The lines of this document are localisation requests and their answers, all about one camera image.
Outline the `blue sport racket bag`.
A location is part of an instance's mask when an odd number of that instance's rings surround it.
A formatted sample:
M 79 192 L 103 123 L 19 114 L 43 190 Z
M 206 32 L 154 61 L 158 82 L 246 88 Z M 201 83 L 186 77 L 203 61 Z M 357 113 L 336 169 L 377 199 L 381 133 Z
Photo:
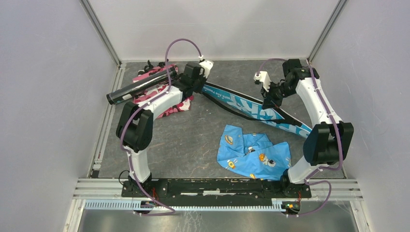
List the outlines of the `blue sport racket bag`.
M 263 102 L 246 94 L 206 82 L 202 94 L 222 109 L 251 121 L 307 138 L 312 129 L 302 121 L 278 108 L 263 108 Z

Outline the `black shuttlecock tube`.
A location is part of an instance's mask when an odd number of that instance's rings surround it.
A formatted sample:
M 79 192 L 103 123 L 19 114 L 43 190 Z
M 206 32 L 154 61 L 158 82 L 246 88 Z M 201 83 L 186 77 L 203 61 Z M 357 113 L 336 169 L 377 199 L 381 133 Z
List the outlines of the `black shuttlecock tube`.
M 138 80 L 130 85 L 127 85 L 114 92 L 108 93 L 106 98 L 110 105 L 119 104 L 131 98 L 135 98 L 143 94 L 146 90 L 168 82 L 167 70 L 158 71 L 154 74 L 149 74 L 142 80 Z

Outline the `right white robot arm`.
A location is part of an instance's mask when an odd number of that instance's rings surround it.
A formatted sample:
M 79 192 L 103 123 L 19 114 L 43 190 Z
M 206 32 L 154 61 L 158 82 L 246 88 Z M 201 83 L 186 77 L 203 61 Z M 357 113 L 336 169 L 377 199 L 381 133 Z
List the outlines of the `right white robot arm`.
M 283 59 L 282 62 L 284 79 L 275 83 L 259 68 L 254 81 L 263 85 L 264 108 L 278 109 L 284 98 L 297 94 L 313 126 L 303 145 L 303 157 L 287 170 L 288 179 L 279 184 L 280 193 L 292 197 L 299 190 L 298 184 L 308 184 L 318 172 L 342 168 L 354 127 L 350 122 L 343 122 L 334 111 L 323 92 L 317 71 L 310 64 L 302 66 L 299 59 Z

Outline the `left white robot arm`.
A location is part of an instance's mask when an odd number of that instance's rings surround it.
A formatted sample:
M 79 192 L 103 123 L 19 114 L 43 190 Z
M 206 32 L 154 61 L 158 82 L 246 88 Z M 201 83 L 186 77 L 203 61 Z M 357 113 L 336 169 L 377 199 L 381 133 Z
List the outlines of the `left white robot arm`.
M 128 156 L 129 175 L 135 181 L 133 190 L 140 197 L 146 197 L 152 191 L 152 184 L 147 181 L 151 171 L 146 149 L 153 137 L 155 119 L 194 92 L 201 92 L 213 66 L 214 63 L 207 59 L 198 63 L 189 62 L 184 72 L 157 95 L 139 104 L 129 102 L 123 107 L 116 133 L 121 149 Z

